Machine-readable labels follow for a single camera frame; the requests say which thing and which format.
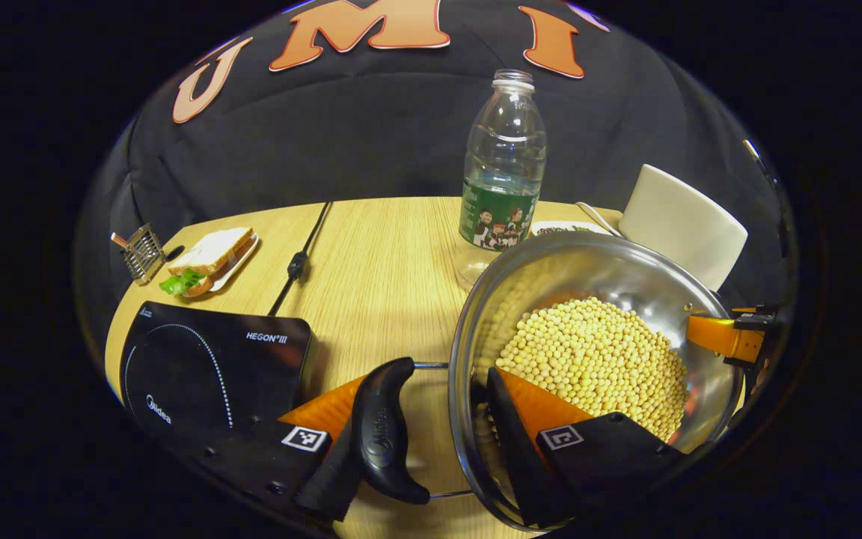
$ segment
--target induction cooktop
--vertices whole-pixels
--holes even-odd
[[[308,398],[313,348],[301,318],[147,301],[123,349],[124,406],[151,436],[201,451]]]

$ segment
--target black cable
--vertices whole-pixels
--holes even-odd
[[[314,235],[318,232],[321,222],[325,219],[325,212],[328,211],[328,208],[330,207],[331,201],[325,202],[325,207],[321,208],[321,213],[318,214],[318,221],[315,222],[314,228],[311,229],[311,234],[308,235],[308,241],[305,241],[305,248],[291,257],[291,263],[288,264],[288,280],[284,283],[284,287],[281,289],[281,293],[278,294],[278,299],[275,300],[275,304],[272,305],[271,311],[268,311],[268,315],[270,317],[274,317],[274,315],[278,313],[278,308],[280,308],[281,303],[284,302],[284,297],[287,296],[288,291],[291,290],[291,283],[298,280],[298,277],[301,277],[302,273],[305,272],[305,263],[308,262],[308,248],[311,246],[311,240],[314,239]]]

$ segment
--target letter m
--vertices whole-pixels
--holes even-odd
[[[314,44],[319,31],[334,50],[348,52],[381,19],[381,31],[368,40],[376,49],[447,46],[451,37],[438,27],[440,3],[441,0],[377,0],[361,9],[346,0],[336,0],[312,7],[291,19],[295,23],[291,37],[268,69],[284,71],[320,57],[322,48]]]

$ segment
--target black pot handle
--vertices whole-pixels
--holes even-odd
[[[415,372],[411,358],[386,362],[361,382],[352,408],[352,444],[368,484],[408,504],[427,504],[431,495],[408,474],[408,428],[401,412],[401,386]]]

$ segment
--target wooden table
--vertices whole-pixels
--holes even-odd
[[[447,362],[466,293],[454,274],[465,242],[458,236],[461,198],[374,198],[335,202],[311,246],[304,279],[278,310],[307,320],[321,342],[318,361],[326,392],[390,359]],[[160,270],[146,286],[133,284],[117,307],[106,342],[106,379],[122,400],[119,366],[129,325],[146,300],[237,314],[267,314],[287,280],[285,267],[300,252],[321,204],[278,208],[189,225],[165,250],[192,246],[208,232],[251,226],[260,242],[222,290],[187,300],[158,288]],[[617,226],[620,212],[600,210]],[[574,204],[538,202],[534,221],[591,222]],[[408,469],[432,493],[468,488],[451,442],[446,371],[416,371],[401,392],[410,433]],[[366,484],[344,523],[346,538],[530,536],[501,524],[474,496],[407,505]]]

